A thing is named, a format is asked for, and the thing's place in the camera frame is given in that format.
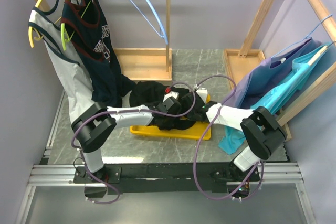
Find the black tank top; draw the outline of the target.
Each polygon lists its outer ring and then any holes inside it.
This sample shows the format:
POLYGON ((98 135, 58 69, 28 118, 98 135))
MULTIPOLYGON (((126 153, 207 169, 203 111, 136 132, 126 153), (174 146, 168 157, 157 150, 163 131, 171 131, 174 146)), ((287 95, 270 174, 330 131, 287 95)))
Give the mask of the black tank top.
MULTIPOLYGON (((130 94, 130 106, 140 106, 145 105, 151 110, 156 110, 156 106, 163 102, 164 91, 168 86, 164 86, 163 84, 156 82, 156 81, 145 81, 145 82, 138 82, 134 89, 130 94)), ((186 94, 190 93, 191 91, 186 88, 177 88, 171 87, 172 91, 179 93, 178 102, 181 103, 181 98, 186 94)), ((192 107, 184 113, 179 114, 187 114, 193 108, 192 107)), ((154 114, 154 119, 150 123, 151 126, 157 126, 160 130, 171 130, 171 129, 178 129, 178 130, 185 130, 189 127, 193 126, 196 122, 208 122, 208 119, 187 119, 184 116, 173 118, 170 116, 154 114)))

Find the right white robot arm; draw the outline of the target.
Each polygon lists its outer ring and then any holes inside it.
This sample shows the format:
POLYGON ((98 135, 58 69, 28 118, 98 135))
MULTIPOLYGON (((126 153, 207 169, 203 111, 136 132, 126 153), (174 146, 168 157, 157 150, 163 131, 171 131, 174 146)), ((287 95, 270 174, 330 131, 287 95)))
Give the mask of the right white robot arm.
POLYGON ((233 160, 231 178, 242 181, 248 170, 260 160, 267 160, 284 143, 287 134, 275 117, 263 106, 239 109, 218 102, 205 103, 190 92, 181 98, 182 112, 192 109, 185 117, 192 122, 220 124, 243 133, 248 146, 233 160))

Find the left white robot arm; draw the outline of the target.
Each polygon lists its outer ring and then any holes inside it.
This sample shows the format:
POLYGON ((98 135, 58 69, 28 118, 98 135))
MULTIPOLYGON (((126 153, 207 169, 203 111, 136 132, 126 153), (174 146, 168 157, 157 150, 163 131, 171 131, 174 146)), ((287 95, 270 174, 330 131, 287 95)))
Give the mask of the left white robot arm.
POLYGON ((94 103, 71 125, 87 178, 93 183, 107 179, 101 148, 113 130, 129 126, 172 126, 181 113, 182 105, 175 97, 129 108, 94 103))

